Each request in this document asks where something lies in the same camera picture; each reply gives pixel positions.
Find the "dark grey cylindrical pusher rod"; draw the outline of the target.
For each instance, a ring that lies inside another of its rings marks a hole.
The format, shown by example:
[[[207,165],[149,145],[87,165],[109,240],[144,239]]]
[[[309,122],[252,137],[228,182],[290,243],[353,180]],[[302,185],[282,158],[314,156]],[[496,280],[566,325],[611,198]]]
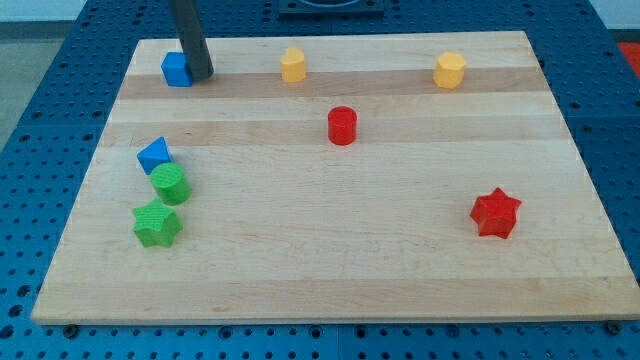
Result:
[[[193,80],[209,79],[214,67],[196,2],[169,0],[168,6]]]

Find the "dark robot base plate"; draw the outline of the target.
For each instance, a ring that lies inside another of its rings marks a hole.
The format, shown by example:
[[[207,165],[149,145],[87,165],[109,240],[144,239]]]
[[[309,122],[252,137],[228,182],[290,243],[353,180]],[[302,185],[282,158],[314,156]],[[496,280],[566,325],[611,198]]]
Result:
[[[384,0],[277,0],[280,18],[382,15]]]

